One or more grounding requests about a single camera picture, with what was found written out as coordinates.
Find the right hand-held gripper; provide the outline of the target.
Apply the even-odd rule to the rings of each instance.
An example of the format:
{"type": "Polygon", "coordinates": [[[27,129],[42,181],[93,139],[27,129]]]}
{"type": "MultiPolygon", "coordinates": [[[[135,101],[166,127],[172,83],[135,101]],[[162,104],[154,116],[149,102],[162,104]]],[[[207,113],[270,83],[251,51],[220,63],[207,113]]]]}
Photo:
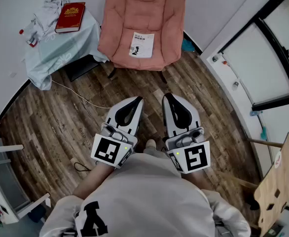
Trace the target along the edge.
{"type": "Polygon", "coordinates": [[[197,109],[186,99],[166,93],[162,99],[167,154],[183,174],[210,167],[210,142],[204,139],[197,109]]]}

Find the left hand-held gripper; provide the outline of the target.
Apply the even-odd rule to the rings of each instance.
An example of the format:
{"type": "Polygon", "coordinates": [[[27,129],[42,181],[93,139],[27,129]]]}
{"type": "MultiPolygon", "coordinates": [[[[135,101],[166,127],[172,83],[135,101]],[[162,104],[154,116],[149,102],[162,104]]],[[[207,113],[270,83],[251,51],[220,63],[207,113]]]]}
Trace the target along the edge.
{"type": "Polygon", "coordinates": [[[94,138],[91,158],[121,168],[138,143],[135,137],[144,107],[142,97],[131,97],[110,108],[106,123],[94,138]]]}

